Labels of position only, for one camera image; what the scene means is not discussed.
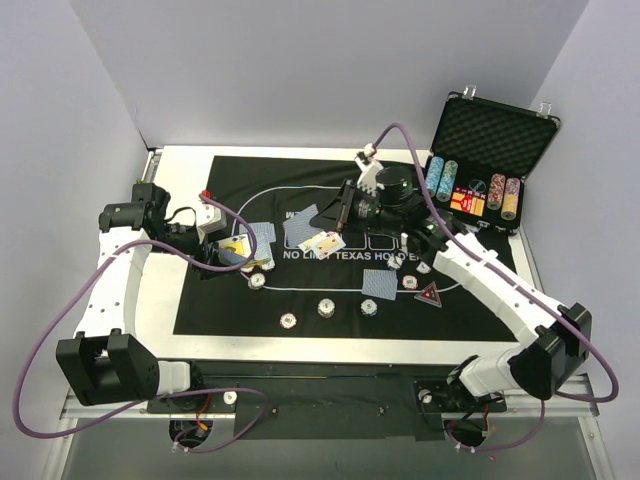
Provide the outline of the grey chip stack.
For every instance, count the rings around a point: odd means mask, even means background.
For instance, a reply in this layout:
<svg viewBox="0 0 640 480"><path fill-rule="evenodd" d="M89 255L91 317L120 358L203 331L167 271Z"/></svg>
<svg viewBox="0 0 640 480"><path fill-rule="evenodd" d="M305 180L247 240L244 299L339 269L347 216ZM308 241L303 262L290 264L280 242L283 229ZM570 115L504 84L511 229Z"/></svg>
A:
<svg viewBox="0 0 640 480"><path fill-rule="evenodd" d="M329 298L319 301L317 311L322 318L331 318L335 313L335 302Z"/></svg>

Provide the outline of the blue backed dealt card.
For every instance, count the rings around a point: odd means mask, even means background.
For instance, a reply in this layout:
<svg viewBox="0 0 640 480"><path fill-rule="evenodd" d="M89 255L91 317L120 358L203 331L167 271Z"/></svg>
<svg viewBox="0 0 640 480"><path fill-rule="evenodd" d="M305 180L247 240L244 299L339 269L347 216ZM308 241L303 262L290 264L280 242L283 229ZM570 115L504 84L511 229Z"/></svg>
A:
<svg viewBox="0 0 640 480"><path fill-rule="evenodd" d="M365 269L361 292L365 296L394 301L397 296L397 273L393 270Z"/></svg>

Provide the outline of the blue backed card fan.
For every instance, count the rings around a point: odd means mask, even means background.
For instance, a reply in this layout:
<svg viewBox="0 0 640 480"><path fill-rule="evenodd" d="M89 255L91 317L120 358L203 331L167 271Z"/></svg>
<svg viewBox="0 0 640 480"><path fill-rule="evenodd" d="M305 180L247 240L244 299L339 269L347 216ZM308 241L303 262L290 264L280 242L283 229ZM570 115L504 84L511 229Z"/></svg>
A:
<svg viewBox="0 0 640 480"><path fill-rule="evenodd" d="M275 227L269 222L255 222L250 223L251 229L254 231L257 241L257 247L255 255L253 257L254 262L267 263L273 259L271 242L275 240ZM250 236L247 233L246 228L243 225L239 226L239 232L236 234L239 238L240 246L236 247L235 255L237 259L236 263L240 262L240 257L248 258L252 246L250 244Z"/></svg>

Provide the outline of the grey chips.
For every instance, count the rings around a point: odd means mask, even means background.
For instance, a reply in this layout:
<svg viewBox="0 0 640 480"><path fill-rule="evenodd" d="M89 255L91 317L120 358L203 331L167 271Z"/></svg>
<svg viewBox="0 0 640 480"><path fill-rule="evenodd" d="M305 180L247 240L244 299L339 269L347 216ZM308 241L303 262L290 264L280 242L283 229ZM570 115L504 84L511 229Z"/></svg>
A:
<svg viewBox="0 0 640 480"><path fill-rule="evenodd" d="M387 266L392 270L399 270L404 263L404 259L400 255L392 255L387 260Z"/></svg>
<svg viewBox="0 0 640 480"><path fill-rule="evenodd" d="M255 273L249 277L248 286L250 289L259 290L266 284L266 277L263 273Z"/></svg>

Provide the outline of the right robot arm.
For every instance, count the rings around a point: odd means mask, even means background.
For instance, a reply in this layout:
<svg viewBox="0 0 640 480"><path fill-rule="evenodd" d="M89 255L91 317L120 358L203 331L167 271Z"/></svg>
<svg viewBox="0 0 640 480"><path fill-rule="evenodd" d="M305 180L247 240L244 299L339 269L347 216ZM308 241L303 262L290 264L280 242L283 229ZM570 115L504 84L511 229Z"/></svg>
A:
<svg viewBox="0 0 640 480"><path fill-rule="evenodd" d="M310 221L336 233L368 233L396 239L437 272L471 293L511 331L517 347L492 356L472 355L448 375L449 402L468 409L507 390L523 390L539 400L560 387L589 356L590 312L566 307L516 275L495 251L451 213L430 209L415 192L409 170L358 158L369 185L345 180L337 195Z"/></svg>

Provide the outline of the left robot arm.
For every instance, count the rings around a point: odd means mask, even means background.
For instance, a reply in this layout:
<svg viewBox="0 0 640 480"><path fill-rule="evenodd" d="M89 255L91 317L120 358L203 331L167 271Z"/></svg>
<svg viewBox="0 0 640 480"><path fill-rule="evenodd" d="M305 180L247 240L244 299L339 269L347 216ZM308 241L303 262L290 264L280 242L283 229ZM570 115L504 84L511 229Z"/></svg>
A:
<svg viewBox="0 0 640 480"><path fill-rule="evenodd" d="M84 406L168 394L186 412L204 403L206 388L194 379L190 364L158 360L135 334L140 283L152 243L166 243L204 262L207 236L227 224L223 211L198 202L191 209L193 225L180 225L167 214L170 199L153 183L136 184L130 201L109 204L99 216L102 273L73 337L56 347L56 360Z"/></svg>

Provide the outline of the blue chip stack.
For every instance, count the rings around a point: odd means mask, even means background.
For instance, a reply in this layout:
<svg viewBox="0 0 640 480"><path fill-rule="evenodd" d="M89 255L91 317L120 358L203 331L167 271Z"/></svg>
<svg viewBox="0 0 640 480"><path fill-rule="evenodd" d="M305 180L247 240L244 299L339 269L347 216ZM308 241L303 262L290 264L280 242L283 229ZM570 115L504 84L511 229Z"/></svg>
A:
<svg viewBox="0 0 640 480"><path fill-rule="evenodd" d="M377 303L372 299L365 299L360 304L360 311L366 317L375 316L378 312Z"/></svg>

